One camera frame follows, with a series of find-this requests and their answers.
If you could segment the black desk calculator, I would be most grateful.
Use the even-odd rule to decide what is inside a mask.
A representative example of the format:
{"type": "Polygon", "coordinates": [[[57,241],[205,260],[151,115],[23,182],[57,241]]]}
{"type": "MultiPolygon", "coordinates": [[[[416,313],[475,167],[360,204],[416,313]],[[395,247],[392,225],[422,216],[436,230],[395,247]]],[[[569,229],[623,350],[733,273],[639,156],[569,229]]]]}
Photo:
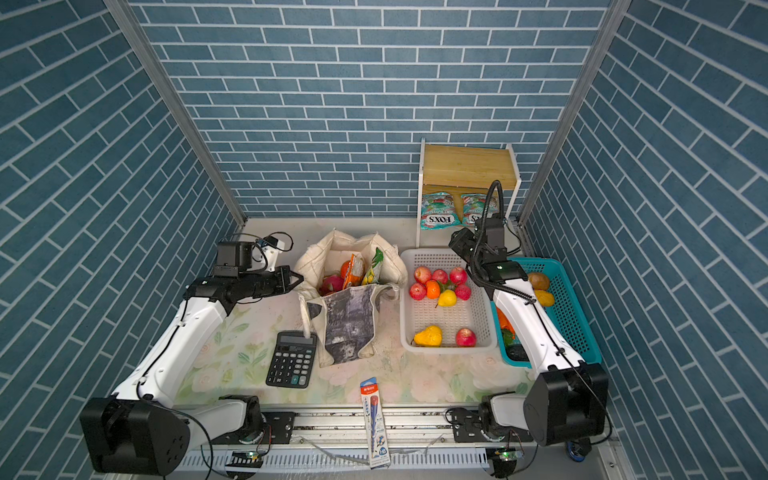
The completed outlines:
{"type": "Polygon", "coordinates": [[[306,389],[309,385],[318,338],[302,331],[281,331],[266,376],[266,384],[278,388],[306,389]]]}

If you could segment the green fox's candy bag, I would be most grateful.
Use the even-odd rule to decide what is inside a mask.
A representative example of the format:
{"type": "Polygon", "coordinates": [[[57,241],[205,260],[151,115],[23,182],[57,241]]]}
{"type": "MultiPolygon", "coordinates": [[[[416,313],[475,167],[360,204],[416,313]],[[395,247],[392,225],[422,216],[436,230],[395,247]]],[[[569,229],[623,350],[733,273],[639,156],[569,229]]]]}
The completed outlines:
{"type": "Polygon", "coordinates": [[[461,195],[463,202],[462,224],[473,227],[483,216],[486,206],[486,195],[481,193],[465,193],[461,195]]]}
{"type": "Polygon", "coordinates": [[[423,230],[439,230],[460,224],[453,196],[448,192],[423,195],[420,217],[423,230]]]}

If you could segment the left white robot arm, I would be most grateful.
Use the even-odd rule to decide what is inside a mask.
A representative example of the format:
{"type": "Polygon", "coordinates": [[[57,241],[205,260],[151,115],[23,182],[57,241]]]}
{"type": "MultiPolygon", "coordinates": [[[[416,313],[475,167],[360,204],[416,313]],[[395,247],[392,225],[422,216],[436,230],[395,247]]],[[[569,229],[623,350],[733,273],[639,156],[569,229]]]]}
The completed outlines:
{"type": "Polygon", "coordinates": [[[203,346],[239,301],[283,295],[302,281],[287,265],[193,281],[170,326],[135,370],[81,411],[94,470],[165,477],[190,449],[210,447],[221,435],[261,443],[265,419],[255,396],[225,395],[207,407],[187,409],[174,400],[203,346]]]}

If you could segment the orange Fox's candy bag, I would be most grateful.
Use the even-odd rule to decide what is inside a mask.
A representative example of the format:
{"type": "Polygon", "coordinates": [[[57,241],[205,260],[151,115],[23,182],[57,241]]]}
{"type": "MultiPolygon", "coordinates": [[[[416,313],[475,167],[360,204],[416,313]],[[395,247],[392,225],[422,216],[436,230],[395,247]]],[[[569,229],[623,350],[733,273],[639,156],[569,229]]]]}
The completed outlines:
{"type": "Polygon", "coordinates": [[[341,268],[343,289],[360,286],[364,275],[364,259],[358,252],[353,252],[350,259],[341,268]]]}

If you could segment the yellow lemon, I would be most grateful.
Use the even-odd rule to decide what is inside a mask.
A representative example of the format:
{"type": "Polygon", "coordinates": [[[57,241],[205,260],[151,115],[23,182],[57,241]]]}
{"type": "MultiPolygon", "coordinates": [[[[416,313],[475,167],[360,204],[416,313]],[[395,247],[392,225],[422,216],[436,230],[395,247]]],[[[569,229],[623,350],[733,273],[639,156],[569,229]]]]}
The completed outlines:
{"type": "Polygon", "coordinates": [[[458,301],[458,297],[454,290],[445,290],[443,291],[437,300],[437,305],[439,307],[453,307],[456,305],[458,301]]]}

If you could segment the green Fox's candy bag right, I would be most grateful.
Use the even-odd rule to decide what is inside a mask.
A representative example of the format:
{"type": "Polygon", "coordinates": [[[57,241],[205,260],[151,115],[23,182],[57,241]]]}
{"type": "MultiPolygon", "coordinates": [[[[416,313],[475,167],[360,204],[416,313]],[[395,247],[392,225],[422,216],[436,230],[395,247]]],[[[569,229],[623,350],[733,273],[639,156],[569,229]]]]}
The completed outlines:
{"type": "Polygon", "coordinates": [[[481,193],[465,193],[461,195],[463,202],[462,224],[473,227],[483,216],[486,206],[486,195],[481,193]]]}

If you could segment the small orange tangerine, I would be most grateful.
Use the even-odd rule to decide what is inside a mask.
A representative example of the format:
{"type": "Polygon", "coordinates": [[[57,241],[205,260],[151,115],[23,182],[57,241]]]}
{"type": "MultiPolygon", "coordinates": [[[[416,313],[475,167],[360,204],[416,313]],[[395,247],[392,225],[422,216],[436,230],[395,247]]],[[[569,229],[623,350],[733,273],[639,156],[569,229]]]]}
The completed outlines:
{"type": "Polygon", "coordinates": [[[441,285],[436,280],[428,280],[425,283],[425,289],[428,299],[438,299],[441,295],[441,285]]]}

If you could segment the green Fox's candy bag left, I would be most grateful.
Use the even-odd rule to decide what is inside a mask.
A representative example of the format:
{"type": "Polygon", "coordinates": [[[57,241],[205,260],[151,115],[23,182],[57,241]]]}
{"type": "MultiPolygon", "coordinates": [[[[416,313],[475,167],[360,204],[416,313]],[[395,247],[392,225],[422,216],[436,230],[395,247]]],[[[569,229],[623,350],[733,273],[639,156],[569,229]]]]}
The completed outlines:
{"type": "Polygon", "coordinates": [[[423,195],[420,217],[423,230],[439,230],[460,224],[453,196],[448,192],[423,195]]]}

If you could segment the orange carrot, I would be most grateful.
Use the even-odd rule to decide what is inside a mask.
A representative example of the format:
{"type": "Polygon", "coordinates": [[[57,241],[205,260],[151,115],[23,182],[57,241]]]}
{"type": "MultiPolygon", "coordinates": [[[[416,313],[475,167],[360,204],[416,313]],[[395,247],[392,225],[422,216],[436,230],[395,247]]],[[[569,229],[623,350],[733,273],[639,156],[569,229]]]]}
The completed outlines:
{"type": "Polygon", "coordinates": [[[499,308],[496,309],[496,313],[497,313],[500,328],[502,330],[506,330],[511,333],[514,333],[514,328],[512,327],[511,323],[509,322],[505,314],[499,308]]]}

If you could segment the beige canvas tote bag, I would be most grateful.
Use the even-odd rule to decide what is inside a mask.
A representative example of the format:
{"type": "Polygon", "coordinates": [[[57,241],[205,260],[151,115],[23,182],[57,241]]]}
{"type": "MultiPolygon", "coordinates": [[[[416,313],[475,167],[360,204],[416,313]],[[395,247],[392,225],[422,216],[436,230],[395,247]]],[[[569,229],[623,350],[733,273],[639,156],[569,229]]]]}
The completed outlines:
{"type": "Polygon", "coordinates": [[[304,334],[314,333],[318,338],[319,365],[325,368],[373,356],[380,301],[396,299],[407,283],[408,272],[398,248],[379,234],[355,238],[333,230],[306,250],[295,272],[304,277],[297,287],[299,310],[304,334]],[[377,247],[384,252],[377,284],[320,295],[322,280],[341,275],[342,265],[353,252],[362,255],[365,274],[377,247]]]}

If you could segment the packaged pen blister pack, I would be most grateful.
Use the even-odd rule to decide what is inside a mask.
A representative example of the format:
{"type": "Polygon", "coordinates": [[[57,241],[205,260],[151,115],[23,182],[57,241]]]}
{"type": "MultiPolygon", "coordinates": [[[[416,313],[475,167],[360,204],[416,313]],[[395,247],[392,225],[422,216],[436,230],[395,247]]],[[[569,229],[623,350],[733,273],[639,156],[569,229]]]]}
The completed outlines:
{"type": "Polygon", "coordinates": [[[377,379],[364,380],[360,384],[360,393],[368,435],[369,465],[372,469],[388,467],[391,464],[390,449],[377,379]]]}

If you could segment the green yellow candy bag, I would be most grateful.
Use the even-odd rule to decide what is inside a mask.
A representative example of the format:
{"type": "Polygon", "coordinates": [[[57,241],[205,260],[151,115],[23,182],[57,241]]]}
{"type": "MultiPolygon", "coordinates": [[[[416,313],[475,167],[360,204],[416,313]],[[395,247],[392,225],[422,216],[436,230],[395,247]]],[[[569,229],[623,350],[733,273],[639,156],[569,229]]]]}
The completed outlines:
{"type": "Polygon", "coordinates": [[[383,261],[384,252],[379,247],[377,247],[371,259],[369,268],[363,276],[363,285],[377,284],[379,282],[383,261]]]}

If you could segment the pink dragon fruit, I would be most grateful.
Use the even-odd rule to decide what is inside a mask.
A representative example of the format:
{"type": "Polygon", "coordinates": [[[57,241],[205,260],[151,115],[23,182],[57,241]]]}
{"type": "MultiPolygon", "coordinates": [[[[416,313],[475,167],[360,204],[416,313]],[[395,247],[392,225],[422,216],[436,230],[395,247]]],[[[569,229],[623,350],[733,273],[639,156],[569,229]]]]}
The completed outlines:
{"type": "Polygon", "coordinates": [[[333,294],[344,289],[344,278],[339,274],[326,276],[318,289],[321,296],[333,294]]]}

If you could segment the yellow pear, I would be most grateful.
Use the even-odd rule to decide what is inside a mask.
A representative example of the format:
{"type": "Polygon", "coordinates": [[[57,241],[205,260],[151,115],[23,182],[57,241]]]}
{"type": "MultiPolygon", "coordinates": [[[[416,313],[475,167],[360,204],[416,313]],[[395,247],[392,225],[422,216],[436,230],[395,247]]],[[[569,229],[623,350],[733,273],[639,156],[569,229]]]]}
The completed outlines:
{"type": "Polygon", "coordinates": [[[442,345],[442,330],[436,325],[430,325],[414,335],[413,342],[419,347],[440,347],[442,345]]]}

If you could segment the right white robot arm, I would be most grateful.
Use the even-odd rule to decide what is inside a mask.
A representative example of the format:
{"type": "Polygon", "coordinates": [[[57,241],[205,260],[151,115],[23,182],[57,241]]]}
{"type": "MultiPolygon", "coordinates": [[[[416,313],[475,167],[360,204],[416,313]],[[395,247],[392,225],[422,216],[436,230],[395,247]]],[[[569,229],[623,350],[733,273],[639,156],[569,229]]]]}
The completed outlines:
{"type": "Polygon", "coordinates": [[[508,319],[534,373],[527,394],[495,394],[480,405],[483,429],[506,435],[525,430],[541,446],[564,443],[574,457],[584,456],[612,434],[605,406],[609,378],[589,364],[556,329],[536,298],[529,276],[507,258],[502,242],[484,230],[463,228],[450,248],[466,262],[469,278],[508,319]]]}

